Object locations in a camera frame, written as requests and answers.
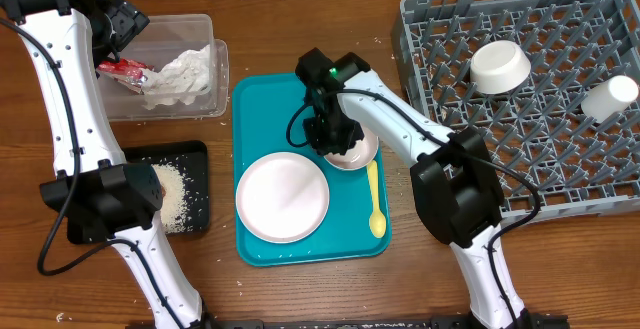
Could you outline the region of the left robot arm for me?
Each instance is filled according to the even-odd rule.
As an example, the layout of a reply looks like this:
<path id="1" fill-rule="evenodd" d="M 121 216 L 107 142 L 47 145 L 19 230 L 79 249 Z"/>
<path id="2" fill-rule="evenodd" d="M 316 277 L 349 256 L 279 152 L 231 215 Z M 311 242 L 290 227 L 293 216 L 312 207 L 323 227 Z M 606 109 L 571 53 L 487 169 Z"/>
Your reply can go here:
<path id="1" fill-rule="evenodd" d="M 1 0 L 1 7 L 2 25 L 29 52 L 53 140 L 56 178 L 40 194 L 58 216 L 38 272 L 64 273 L 111 247 L 145 295 L 154 327 L 215 327 L 166 237 L 157 174 L 126 159 L 98 90 L 97 67 L 117 62 L 148 17 L 126 0 Z"/>

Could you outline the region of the white napkin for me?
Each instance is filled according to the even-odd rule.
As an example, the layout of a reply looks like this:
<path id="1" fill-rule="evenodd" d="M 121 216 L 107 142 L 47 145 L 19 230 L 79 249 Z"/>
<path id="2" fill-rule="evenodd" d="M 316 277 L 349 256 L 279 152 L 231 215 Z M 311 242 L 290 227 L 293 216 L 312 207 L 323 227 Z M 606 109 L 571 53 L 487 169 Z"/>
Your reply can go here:
<path id="1" fill-rule="evenodd" d="M 187 50 L 163 68 L 168 93 L 198 92 L 209 84 L 210 46 Z"/>
<path id="2" fill-rule="evenodd" d="M 176 71 L 154 72 L 148 69 L 142 70 L 145 80 L 141 85 L 145 98 L 144 107 L 147 110 L 154 109 L 157 105 L 173 105 L 175 98 L 168 95 L 183 90 L 185 77 Z"/>

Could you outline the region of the white cup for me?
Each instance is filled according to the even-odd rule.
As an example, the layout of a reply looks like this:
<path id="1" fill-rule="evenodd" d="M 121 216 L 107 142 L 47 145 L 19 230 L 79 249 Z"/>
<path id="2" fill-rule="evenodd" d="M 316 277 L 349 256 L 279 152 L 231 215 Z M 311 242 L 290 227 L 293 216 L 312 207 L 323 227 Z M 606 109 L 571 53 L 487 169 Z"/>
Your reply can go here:
<path id="1" fill-rule="evenodd" d="M 589 89 L 581 109 L 585 115 L 602 123 L 611 115 L 624 111 L 638 95 L 638 84 L 631 77 L 617 75 Z"/>

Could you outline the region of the large white plate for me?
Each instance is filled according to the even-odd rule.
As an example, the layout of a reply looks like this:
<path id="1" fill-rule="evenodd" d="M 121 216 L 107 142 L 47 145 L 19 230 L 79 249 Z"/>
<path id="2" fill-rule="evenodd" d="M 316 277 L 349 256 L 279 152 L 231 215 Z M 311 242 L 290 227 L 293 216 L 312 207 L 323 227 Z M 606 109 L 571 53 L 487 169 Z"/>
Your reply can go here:
<path id="1" fill-rule="evenodd" d="M 275 244 L 300 241 L 319 228 L 330 203 L 328 181 L 310 159 L 268 154 L 242 174 L 235 193 L 239 218 L 255 237 Z"/>

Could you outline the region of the red snack wrapper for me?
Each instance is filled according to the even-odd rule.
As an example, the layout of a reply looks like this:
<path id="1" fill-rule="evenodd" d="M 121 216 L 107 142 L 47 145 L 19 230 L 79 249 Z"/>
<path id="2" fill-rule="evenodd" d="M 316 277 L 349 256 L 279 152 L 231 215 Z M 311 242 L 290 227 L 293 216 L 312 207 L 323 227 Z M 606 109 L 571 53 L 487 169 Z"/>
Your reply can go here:
<path id="1" fill-rule="evenodd" d="M 147 80 L 145 72 L 153 69 L 153 66 L 126 58 L 121 58 L 118 62 L 105 60 L 97 67 L 99 74 L 125 85 L 136 94 L 142 93 L 142 85 Z"/>

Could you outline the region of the pale green bowl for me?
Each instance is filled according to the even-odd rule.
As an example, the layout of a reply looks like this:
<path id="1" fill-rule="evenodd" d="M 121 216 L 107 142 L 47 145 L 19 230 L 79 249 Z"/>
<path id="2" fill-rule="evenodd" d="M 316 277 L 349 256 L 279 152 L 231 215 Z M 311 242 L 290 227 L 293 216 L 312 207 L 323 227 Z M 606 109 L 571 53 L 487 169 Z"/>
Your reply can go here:
<path id="1" fill-rule="evenodd" d="M 506 93 L 525 82 L 531 62 L 521 47 L 508 40 L 490 42 L 471 57 L 470 80 L 481 94 Z"/>

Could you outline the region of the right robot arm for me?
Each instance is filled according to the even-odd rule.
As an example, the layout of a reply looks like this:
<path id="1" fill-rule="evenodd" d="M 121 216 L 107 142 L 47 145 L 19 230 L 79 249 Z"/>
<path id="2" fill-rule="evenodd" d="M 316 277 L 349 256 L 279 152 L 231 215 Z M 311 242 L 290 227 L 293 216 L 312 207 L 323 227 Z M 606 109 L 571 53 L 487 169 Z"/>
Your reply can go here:
<path id="1" fill-rule="evenodd" d="M 370 130 L 409 167 L 416 212 L 449 246 L 470 293 L 478 328 L 521 328 L 527 311 L 502 252 L 501 168 L 472 129 L 435 123 L 394 94 L 354 53 L 333 61 L 314 48 L 295 74 L 306 88 L 305 143 L 320 155 L 344 155 Z"/>

